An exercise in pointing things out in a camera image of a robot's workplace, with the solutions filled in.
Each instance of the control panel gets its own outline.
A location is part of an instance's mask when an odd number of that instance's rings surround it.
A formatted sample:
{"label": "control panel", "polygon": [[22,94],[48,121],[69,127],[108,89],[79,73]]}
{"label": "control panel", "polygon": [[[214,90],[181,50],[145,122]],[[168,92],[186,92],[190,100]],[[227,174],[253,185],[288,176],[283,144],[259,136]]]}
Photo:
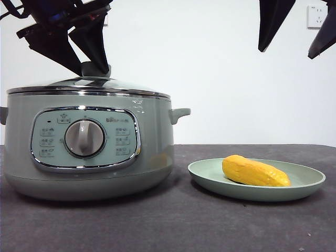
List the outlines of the control panel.
{"label": "control panel", "polygon": [[35,118],[31,137],[34,159],[53,169],[115,167],[140,153],[137,119],[127,110],[47,109]]}

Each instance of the plate rim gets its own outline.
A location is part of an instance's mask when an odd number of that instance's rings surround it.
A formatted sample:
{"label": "plate rim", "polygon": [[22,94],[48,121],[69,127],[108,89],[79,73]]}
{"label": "plate rim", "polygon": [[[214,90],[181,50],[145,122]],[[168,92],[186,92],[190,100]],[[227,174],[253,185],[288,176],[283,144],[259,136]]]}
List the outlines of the plate rim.
{"label": "plate rim", "polygon": [[190,163],[188,165],[188,171],[194,175],[194,176],[197,176],[199,178],[202,178],[202,179],[205,179],[205,180],[209,180],[209,181],[213,181],[213,182],[217,182],[217,183],[221,183],[221,184],[225,184],[225,185],[231,185],[231,186],[239,186],[239,187],[247,187],[247,188],[260,188],[260,189],[273,189],[273,190],[283,190],[283,189],[292,189],[292,188],[305,188],[305,187],[312,187],[312,186],[316,186],[316,185],[319,185],[319,184],[322,184],[325,180],[326,180],[326,175],[319,171],[319,170],[316,170],[314,168],[311,168],[309,166],[306,166],[306,165],[302,165],[302,164],[296,164],[296,163],[290,163],[290,162],[285,162],[285,161],[278,161],[278,160],[271,160],[271,159],[252,159],[252,158],[247,158],[247,159],[250,159],[250,160],[254,160],[254,161],[258,161],[258,160],[264,160],[264,161],[273,161],[273,162],[278,162],[278,163],[285,163],[285,164],[291,164],[291,165],[298,165],[298,166],[303,166],[305,168],[308,168],[310,170],[313,170],[313,171],[316,171],[318,173],[320,173],[322,175],[322,179],[315,182],[315,183],[311,183],[311,184],[307,184],[307,185],[296,185],[296,186],[261,186],[261,185],[245,185],[245,184],[231,184],[231,183],[227,183],[227,182],[224,182],[224,181],[219,181],[219,180],[212,180],[212,179],[209,179],[209,178],[205,178],[205,177],[202,177],[202,176],[199,176],[197,174],[195,174],[194,172],[191,171],[190,167],[195,164],[195,163],[198,163],[198,162],[201,162],[201,161],[209,161],[209,160],[223,160],[224,157],[220,157],[220,158],[213,158],[213,159],[202,159],[202,160],[198,160],[198,161],[194,161],[192,163]]}

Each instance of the robotic arm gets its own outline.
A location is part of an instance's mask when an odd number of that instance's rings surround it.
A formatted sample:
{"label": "robotic arm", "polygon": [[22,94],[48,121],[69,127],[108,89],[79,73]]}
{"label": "robotic arm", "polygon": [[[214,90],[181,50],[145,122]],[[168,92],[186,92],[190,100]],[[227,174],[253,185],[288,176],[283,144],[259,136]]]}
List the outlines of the robotic arm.
{"label": "robotic arm", "polygon": [[[260,32],[259,50],[266,51],[295,0],[259,0]],[[329,7],[328,15],[312,42],[308,57],[313,59],[336,43],[336,0],[323,0]]]}
{"label": "robotic arm", "polygon": [[[110,3],[113,0],[93,0],[84,4],[81,0],[21,0],[15,7],[10,0],[2,0],[8,13],[18,18],[32,15],[36,24],[17,32],[25,38],[29,47],[63,65],[79,76],[109,77],[102,29]],[[308,57],[313,59],[336,43],[336,0],[327,2],[329,13],[313,41]],[[286,19],[295,0],[259,0],[260,2],[260,51],[266,51],[275,34]],[[68,36],[88,56],[91,62],[81,63],[71,47]]]}
{"label": "robotic arm", "polygon": [[[10,0],[2,0],[8,10],[18,18],[32,15],[36,24],[17,32],[25,38],[30,49],[61,64],[72,72],[83,75],[109,77],[102,29],[104,19],[113,0],[94,0],[84,4],[81,0],[21,0],[14,7]],[[24,8],[22,14],[17,9]],[[81,63],[71,47],[68,36],[91,62]]]}

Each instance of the glass lid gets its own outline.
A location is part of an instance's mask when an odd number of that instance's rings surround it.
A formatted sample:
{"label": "glass lid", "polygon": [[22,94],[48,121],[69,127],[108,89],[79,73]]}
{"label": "glass lid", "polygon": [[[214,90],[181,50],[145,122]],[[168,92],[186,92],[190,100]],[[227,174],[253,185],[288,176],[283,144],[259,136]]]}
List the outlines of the glass lid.
{"label": "glass lid", "polygon": [[13,93],[51,92],[51,91],[125,93],[132,95],[138,94],[142,96],[157,96],[170,99],[169,95],[159,93],[153,89],[104,77],[78,77],[68,80],[57,81],[52,84],[44,86],[28,86],[28,87],[12,88],[9,89],[7,93],[13,94]]}

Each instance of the pot base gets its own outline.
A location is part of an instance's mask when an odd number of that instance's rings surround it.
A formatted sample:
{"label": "pot base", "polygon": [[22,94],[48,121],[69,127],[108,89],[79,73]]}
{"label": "pot base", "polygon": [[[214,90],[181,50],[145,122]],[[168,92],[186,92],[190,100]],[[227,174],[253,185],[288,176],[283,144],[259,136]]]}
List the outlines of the pot base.
{"label": "pot base", "polygon": [[172,166],[133,176],[99,180],[31,180],[5,173],[9,184],[19,193],[52,201],[91,201],[125,196],[144,191],[164,180]]}

